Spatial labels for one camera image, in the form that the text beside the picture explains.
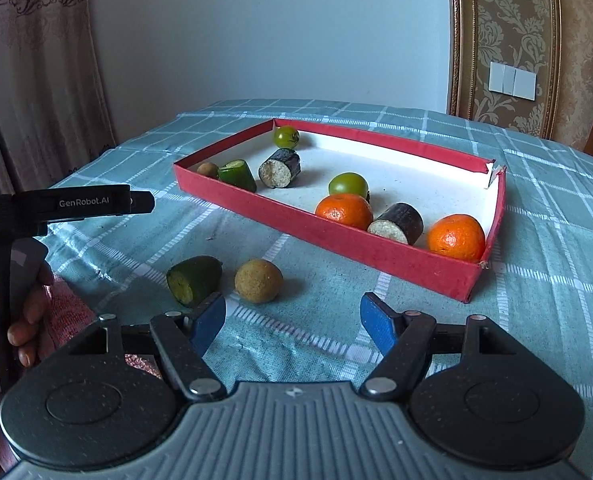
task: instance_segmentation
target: curtain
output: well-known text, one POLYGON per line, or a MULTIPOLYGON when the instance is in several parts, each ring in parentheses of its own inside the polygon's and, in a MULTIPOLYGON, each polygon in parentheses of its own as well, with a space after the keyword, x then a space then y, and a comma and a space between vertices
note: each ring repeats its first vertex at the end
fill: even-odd
POLYGON ((52 186, 114 146, 87 0, 0 0, 0 192, 52 186))

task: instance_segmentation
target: light switch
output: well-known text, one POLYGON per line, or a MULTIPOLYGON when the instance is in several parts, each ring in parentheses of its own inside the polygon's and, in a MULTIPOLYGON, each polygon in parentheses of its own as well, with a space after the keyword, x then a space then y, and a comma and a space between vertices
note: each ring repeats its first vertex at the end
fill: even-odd
POLYGON ((503 93, 512 95, 514 91, 514 78, 517 74, 517 69, 513 66, 504 65, 503 67, 503 93))
POLYGON ((518 68, 514 77, 514 89, 512 95, 534 101, 536 90, 537 74, 518 68))
POLYGON ((490 63, 490 81, 488 90, 490 92, 503 92, 503 67, 501 63, 490 63))

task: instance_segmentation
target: blue checkered tablecloth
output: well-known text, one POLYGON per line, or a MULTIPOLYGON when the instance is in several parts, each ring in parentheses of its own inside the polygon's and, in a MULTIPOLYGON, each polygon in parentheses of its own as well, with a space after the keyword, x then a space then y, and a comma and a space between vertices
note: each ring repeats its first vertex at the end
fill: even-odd
MULTIPOLYGON (((468 314, 495 320, 581 394, 585 430, 573 462, 593 479, 593 158, 547 140, 423 110, 341 102, 220 102, 106 152, 58 184, 132 185, 150 190, 150 215, 54 224, 43 238, 49 262, 96 311, 145 322, 178 310, 164 274, 180 260, 211 254, 224 263, 224 329, 206 362, 236 380, 351 380, 381 359, 359 321, 366 291, 401 312, 438 322, 468 314), (223 210, 179 190, 172 164, 271 118, 352 126, 422 140, 505 164, 507 206, 472 303, 461 304, 223 210), (232 291, 250 258, 273 260, 286 286, 278 301, 253 306, 232 291)), ((435 359, 430 373, 454 364, 435 359)))

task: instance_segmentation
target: wallpaper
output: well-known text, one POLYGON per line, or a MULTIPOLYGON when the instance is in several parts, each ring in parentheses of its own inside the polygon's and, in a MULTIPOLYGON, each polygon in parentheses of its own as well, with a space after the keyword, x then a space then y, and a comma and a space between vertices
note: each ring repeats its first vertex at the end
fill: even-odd
POLYGON ((593 0, 561 0, 561 79, 553 139, 582 150, 593 124, 593 0))
POLYGON ((540 135, 547 123, 553 60, 551 0, 476 0, 477 69, 473 119, 540 135), (492 61, 537 74, 536 100, 490 92, 492 61))

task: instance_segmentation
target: orange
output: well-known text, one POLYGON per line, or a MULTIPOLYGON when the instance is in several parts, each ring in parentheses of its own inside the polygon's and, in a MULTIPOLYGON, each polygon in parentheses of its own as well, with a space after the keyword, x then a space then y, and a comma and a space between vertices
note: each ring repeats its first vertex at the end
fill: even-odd
POLYGON ((433 253, 477 263, 485 250, 485 233, 470 215, 446 216, 428 231, 428 248, 433 253))
POLYGON ((369 203, 354 193, 339 193, 325 197, 319 202, 315 215, 362 231, 368 230, 374 220, 369 203))

